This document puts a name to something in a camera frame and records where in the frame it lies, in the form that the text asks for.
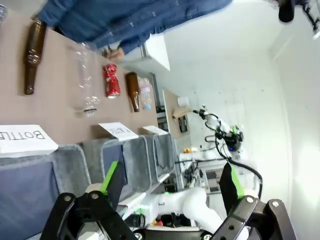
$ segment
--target brown glass bottle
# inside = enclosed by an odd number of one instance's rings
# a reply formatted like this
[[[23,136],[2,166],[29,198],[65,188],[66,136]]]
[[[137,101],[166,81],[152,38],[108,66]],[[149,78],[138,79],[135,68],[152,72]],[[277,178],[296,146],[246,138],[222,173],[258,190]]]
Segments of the brown glass bottle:
[[[35,90],[35,81],[38,65],[42,59],[47,24],[36,20],[29,28],[26,40],[24,60],[24,94],[32,95]]]
[[[138,76],[135,72],[129,72],[125,75],[126,87],[128,95],[131,98],[133,110],[135,113],[139,112],[139,85]]]

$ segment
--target hand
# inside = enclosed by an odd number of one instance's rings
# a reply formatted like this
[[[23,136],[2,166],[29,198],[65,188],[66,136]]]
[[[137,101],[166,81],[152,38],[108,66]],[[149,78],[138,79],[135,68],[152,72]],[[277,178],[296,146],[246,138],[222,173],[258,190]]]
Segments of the hand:
[[[124,56],[125,52],[121,47],[119,47],[117,50],[113,50],[107,55],[108,59],[110,59],[113,62],[121,60]]]

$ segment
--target denim shirt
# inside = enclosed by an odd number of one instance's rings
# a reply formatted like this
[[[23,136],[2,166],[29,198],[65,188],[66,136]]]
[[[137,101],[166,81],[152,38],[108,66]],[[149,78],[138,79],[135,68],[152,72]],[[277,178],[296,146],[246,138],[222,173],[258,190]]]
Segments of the denim shirt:
[[[127,54],[150,34],[220,10],[232,0],[48,0],[38,18],[76,42],[115,42]]]

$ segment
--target ceiling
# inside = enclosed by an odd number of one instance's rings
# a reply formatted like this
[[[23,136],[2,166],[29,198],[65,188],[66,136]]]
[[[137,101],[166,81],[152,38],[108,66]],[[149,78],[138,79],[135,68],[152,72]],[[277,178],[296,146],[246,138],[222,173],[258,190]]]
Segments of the ceiling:
[[[281,29],[278,10],[263,0],[234,0],[225,9],[165,33],[171,64],[269,49]]]

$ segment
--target green tape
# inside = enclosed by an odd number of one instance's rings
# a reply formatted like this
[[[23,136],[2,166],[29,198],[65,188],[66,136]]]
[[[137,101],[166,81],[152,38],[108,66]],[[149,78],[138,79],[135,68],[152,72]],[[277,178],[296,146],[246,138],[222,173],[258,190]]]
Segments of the green tape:
[[[238,196],[238,199],[243,198],[245,196],[245,190],[241,186],[237,171],[234,166],[231,166],[231,178],[232,178],[232,182],[236,188],[236,194]]]
[[[105,176],[105,179],[104,179],[104,181],[102,183],[102,186],[100,187],[100,192],[102,192],[104,195],[108,195],[107,187],[108,187],[108,185],[110,183],[110,180],[111,180],[114,172],[116,171],[117,166],[118,166],[118,162],[117,161],[114,161],[111,164],[111,167],[110,167],[108,173]]]

